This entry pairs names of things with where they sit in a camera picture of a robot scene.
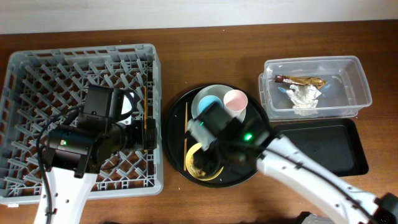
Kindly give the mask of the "white napkin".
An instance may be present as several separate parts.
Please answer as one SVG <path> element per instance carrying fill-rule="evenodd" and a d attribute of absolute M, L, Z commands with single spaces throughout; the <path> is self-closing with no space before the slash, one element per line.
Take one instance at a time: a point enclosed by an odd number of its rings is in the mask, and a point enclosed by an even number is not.
<path fill-rule="evenodd" d="M 286 94 L 293 103 L 294 109 L 316 108 L 317 98 L 322 94 L 317 87 L 313 85 L 291 85 Z"/>

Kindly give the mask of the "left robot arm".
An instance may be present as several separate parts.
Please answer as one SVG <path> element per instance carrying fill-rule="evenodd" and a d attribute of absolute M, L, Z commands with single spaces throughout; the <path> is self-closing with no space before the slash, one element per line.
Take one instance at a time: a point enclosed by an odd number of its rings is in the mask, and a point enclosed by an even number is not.
<path fill-rule="evenodd" d="M 53 116 L 65 121 L 36 140 L 42 192 L 35 223 L 79 223 L 103 164 L 123 152 L 157 147 L 155 119 L 148 117 L 147 88 L 90 85 L 82 105 Z"/>

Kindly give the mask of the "gold brown snack wrapper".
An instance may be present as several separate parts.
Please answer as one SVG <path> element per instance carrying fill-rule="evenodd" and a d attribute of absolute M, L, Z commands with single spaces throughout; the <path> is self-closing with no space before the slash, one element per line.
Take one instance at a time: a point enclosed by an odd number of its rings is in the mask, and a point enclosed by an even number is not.
<path fill-rule="evenodd" d="M 324 85 L 326 85 L 325 80 L 315 77 L 290 77 L 285 75 L 276 75 L 274 81 L 276 83 L 289 83 L 300 86 L 313 85 L 318 89 L 321 89 Z"/>

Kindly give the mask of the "wooden chopstick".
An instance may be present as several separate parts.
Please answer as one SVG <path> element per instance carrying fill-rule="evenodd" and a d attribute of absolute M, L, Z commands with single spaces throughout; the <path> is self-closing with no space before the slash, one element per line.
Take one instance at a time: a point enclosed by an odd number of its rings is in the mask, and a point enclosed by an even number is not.
<path fill-rule="evenodd" d="M 147 85 L 144 86 L 144 130 L 146 132 L 147 130 L 147 110 L 148 110 L 148 104 L 147 104 Z"/>
<path fill-rule="evenodd" d="M 187 133 L 187 124 L 188 124 L 188 102 L 185 103 L 185 124 L 184 124 L 184 133 Z M 187 138 L 184 138 L 184 149 L 183 149 L 183 170 L 187 171 L 186 165 L 186 156 L 187 156 Z"/>

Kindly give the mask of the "food scraps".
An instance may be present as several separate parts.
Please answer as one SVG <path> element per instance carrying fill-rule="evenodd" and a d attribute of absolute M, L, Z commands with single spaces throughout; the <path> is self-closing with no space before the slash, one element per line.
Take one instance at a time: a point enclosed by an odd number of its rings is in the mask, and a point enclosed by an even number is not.
<path fill-rule="evenodd" d="M 203 178 L 204 176 L 206 176 L 206 172 L 197 168 L 195 166 L 195 160 L 194 157 L 192 156 L 190 159 L 190 173 L 193 177 L 200 179 Z"/>

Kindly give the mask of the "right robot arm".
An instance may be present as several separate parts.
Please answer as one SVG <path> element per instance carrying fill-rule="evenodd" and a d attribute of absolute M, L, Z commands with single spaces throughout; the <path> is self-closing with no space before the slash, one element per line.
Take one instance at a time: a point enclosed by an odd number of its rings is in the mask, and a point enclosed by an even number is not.
<path fill-rule="evenodd" d="M 378 198 L 350 185 L 269 125 L 205 116 L 191 119 L 187 129 L 217 159 L 254 165 L 318 207 L 330 223 L 397 223 L 397 196 L 387 193 Z"/>

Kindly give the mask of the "yellow bowl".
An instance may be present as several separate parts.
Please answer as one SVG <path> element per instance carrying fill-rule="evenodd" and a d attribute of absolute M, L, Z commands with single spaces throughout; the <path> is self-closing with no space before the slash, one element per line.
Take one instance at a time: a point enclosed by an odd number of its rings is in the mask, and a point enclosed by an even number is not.
<path fill-rule="evenodd" d="M 213 180 L 213 179 L 217 178 L 223 172 L 224 167 L 221 166 L 220 169 L 215 174 L 205 177 L 206 173 L 200 169 L 197 169 L 194 166 L 194 156 L 193 155 L 194 155 L 194 153 L 199 151 L 201 149 L 201 147 L 202 147 L 201 143 L 196 143 L 187 151 L 186 156 L 185 156 L 185 169 L 188 171 L 188 173 L 192 177 L 194 177 L 197 180 L 200 180 L 200 181 Z"/>

